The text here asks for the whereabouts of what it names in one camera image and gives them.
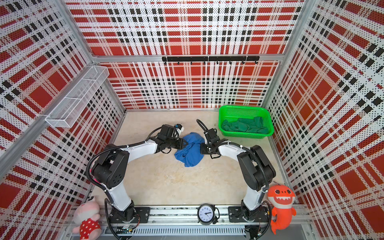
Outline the blue tank top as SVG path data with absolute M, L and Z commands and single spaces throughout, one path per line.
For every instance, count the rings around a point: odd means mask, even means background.
M 178 161 L 182 162 L 186 168 L 195 167 L 204 157 L 203 154 L 201 154 L 200 147 L 205 140 L 200 134 L 194 132 L 186 135 L 183 139 L 188 142 L 187 146 L 182 150 L 177 150 L 174 156 Z

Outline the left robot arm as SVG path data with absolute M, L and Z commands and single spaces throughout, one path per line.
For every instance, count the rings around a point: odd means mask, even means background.
M 128 163 L 143 156 L 164 153 L 166 149 L 184 149 L 188 142 L 180 137 L 183 131 L 184 127 L 180 124 L 162 125 L 141 142 L 122 146 L 110 144 L 89 160 L 86 176 L 106 194 L 105 201 L 111 206 L 111 212 L 106 213 L 110 223 L 148 222 L 145 214 L 150 212 L 150 208 L 144 208 L 145 211 L 140 214 L 126 192 L 123 181 Z

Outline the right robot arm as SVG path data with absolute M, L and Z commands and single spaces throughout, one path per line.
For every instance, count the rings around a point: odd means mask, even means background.
M 251 148 L 220 139 L 217 130 L 205 130 L 206 142 L 201 145 L 203 155 L 224 156 L 236 160 L 247 184 L 247 192 L 241 202 L 240 215 L 246 222 L 254 222 L 262 210 L 263 199 L 270 188 L 276 171 L 260 146 Z

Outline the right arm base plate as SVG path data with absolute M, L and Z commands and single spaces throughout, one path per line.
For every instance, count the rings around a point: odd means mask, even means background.
M 260 206 L 255 210 L 246 207 L 228 207 L 231 223 L 267 223 L 269 221 L 269 209 Z

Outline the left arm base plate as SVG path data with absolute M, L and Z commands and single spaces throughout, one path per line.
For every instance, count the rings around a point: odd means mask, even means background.
M 112 224 L 137 224 L 138 222 L 147 223 L 151 208 L 149 207 L 128 207 L 124 211 L 119 211 L 112 207 L 109 213 L 109 220 Z

